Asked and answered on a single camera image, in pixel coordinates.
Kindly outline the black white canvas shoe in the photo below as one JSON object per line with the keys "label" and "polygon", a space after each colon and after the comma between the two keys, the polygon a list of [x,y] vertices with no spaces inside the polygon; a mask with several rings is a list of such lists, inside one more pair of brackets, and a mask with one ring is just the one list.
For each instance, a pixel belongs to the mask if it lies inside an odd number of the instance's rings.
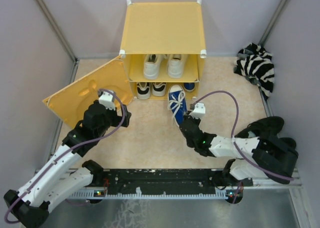
{"label": "black white canvas shoe", "polygon": [[163,83],[163,82],[153,83],[152,84],[152,94],[157,97],[162,97],[166,93],[166,87],[167,87],[167,84]]}
{"label": "black white canvas shoe", "polygon": [[150,82],[138,82],[137,88],[137,98],[141,100],[146,100],[150,98],[151,95],[151,84]]}

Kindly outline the blue canvas shoe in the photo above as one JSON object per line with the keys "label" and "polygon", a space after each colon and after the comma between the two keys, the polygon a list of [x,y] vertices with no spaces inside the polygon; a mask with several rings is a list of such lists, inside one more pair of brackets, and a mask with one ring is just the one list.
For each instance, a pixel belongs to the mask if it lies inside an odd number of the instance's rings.
{"label": "blue canvas shoe", "polygon": [[187,92],[193,92],[195,90],[195,83],[184,83],[183,84],[184,90]]}
{"label": "blue canvas shoe", "polygon": [[172,112],[172,120],[179,126],[187,112],[186,93],[180,85],[173,85],[168,91],[168,109]]}

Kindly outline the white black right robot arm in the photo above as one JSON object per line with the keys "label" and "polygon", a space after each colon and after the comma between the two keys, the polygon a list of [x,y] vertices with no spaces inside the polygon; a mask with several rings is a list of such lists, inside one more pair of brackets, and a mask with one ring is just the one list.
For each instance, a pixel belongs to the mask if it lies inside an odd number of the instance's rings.
{"label": "white black right robot arm", "polygon": [[232,138],[206,133],[200,119],[186,116],[179,129],[188,147],[201,156],[228,157],[223,179],[230,186],[248,178],[268,177],[289,184],[298,159],[294,139],[279,138],[285,121],[271,116],[255,121]]}

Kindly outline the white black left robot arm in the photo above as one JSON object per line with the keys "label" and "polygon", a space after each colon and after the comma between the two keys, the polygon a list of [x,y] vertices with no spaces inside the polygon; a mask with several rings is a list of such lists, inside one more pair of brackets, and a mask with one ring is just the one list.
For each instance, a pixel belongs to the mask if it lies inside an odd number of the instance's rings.
{"label": "white black left robot arm", "polygon": [[128,127],[131,113],[125,104],[120,105],[121,115],[113,101],[95,100],[83,114],[83,118],[67,134],[51,159],[39,172],[18,190],[8,190],[3,196],[8,207],[4,219],[11,221],[8,215],[17,218],[17,223],[25,227],[40,227],[49,214],[62,201],[78,189],[103,183],[104,169],[95,161],[89,160],[68,178],[60,178],[83,158],[86,153],[108,137],[107,130],[114,127]]}

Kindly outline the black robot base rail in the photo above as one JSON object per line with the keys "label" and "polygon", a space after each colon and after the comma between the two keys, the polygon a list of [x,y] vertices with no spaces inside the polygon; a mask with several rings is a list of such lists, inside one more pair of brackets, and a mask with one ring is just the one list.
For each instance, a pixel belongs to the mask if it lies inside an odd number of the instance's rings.
{"label": "black robot base rail", "polygon": [[74,205],[105,199],[224,199],[238,186],[222,169],[105,169],[92,184],[67,198]]}

